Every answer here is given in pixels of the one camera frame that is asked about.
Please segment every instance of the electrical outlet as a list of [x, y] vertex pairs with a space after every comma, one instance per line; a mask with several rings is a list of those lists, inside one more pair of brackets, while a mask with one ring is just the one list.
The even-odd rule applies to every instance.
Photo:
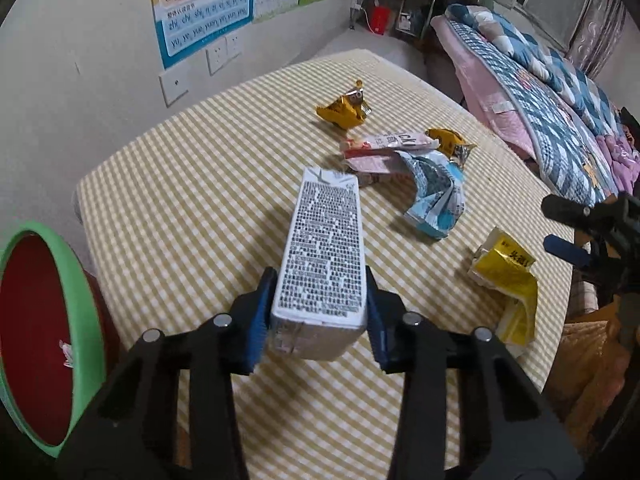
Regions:
[[226, 39], [220, 38], [207, 47], [207, 64], [209, 75], [214, 75], [226, 63]]
[[160, 86], [167, 108], [180, 97], [185, 95], [191, 87], [189, 80], [189, 63], [181, 61], [160, 74]]
[[229, 59], [242, 54], [242, 43], [237, 31], [226, 35], [226, 54]]

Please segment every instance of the blue wrapper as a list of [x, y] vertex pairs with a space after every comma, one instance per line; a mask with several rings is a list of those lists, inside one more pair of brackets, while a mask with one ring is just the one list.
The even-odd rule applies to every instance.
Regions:
[[465, 210], [460, 168], [440, 152], [396, 152], [414, 176], [417, 192], [404, 217], [433, 238], [445, 238]]

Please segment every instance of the white carton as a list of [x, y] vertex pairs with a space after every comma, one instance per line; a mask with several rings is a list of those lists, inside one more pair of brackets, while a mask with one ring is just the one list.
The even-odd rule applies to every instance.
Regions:
[[358, 179], [306, 168], [271, 308], [271, 346], [331, 361], [362, 334], [366, 275]]

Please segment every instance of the yellow and white gingham tablecloth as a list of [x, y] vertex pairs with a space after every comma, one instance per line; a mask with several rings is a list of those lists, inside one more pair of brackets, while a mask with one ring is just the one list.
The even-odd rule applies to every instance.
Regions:
[[[149, 327], [192, 330], [279, 267], [303, 168], [339, 168], [342, 133], [315, 114], [356, 79], [373, 110], [352, 136], [451, 128], [474, 142], [465, 168], [466, 211], [434, 242], [403, 218], [411, 183], [360, 191], [366, 262], [381, 288], [400, 294], [446, 330], [494, 327], [504, 297], [466, 276], [494, 226], [536, 258], [537, 339], [522, 359], [542, 389], [567, 306], [571, 268], [543, 251], [569, 228], [540, 213], [546, 187], [501, 140], [435, 89], [374, 54], [355, 50], [249, 81], [159, 124], [79, 184], [98, 278], [125, 345]], [[449, 376], [454, 385], [454, 374]], [[234, 378], [238, 421], [255, 479], [386, 478], [402, 375], [383, 374], [366, 333], [335, 362], [267, 352]], [[447, 466], [457, 463], [457, 395], [450, 388]], [[186, 388], [180, 390], [186, 423]]]

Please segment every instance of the gold candy wrapper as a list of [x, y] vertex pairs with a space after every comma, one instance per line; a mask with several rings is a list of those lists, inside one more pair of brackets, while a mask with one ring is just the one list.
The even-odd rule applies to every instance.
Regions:
[[509, 297], [495, 333], [514, 356], [536, 336], [538, 280], [530, 272], [535, 259], [504, 231], [495, 227], [474, 254], [468, 275], [479, 285]]
[[465, 167], [465, 162], [469, 157], [471, 150], [476, 147], [475, 144], [469, 144], [462, 136], [453, 130], [445, 130], [444, 128], [430, 128], [427, 130], [431, 139], [438, 139], [442, 153], [449, 158], [457, 159], [460, 168]]
[[336, 124], [343, 130], [360, 126], [371, 113], [371, 108], [364, 100], [362, 81], [358, 79], [354, 88], [338, 97], [330, 105], [317, 107], [316, 113], [325, 121]]

